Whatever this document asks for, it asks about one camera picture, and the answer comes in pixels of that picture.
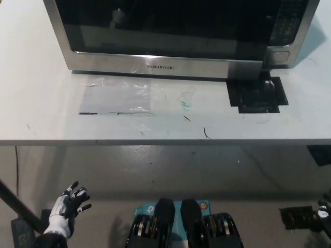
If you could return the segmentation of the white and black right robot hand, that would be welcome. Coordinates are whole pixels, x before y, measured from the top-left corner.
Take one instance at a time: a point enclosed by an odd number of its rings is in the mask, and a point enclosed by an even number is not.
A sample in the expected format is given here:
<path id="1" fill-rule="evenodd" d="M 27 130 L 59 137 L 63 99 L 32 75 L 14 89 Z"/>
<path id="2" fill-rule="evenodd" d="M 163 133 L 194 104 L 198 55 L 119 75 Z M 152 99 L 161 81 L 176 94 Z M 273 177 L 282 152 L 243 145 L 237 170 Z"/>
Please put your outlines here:
<path id="1" fill-rule="evenodd" d="M 325 192 L 322 199 L 318 201 L 315 214 L 321 222 L 330 224 L 330 190 Z"/>

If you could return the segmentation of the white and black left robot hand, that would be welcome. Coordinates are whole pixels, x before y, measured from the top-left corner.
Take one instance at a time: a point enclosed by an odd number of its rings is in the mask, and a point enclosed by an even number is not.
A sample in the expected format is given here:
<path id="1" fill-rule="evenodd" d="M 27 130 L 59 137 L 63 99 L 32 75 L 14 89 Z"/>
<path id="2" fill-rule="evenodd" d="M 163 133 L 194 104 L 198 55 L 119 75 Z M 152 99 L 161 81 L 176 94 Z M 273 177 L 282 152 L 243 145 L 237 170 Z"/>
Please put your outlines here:
<path id="1" fill-rule="evenodd" d="M 85 187 L 78 186 L 79 182 L 74 182 L 63 194 L 57 198 L 49 216 L 49 226 L 44 234 L 58 234 L 68 240 L 73 232 L 76 217 L 92 205 L 82 205 L 89 200 L 90 196 Z"/>

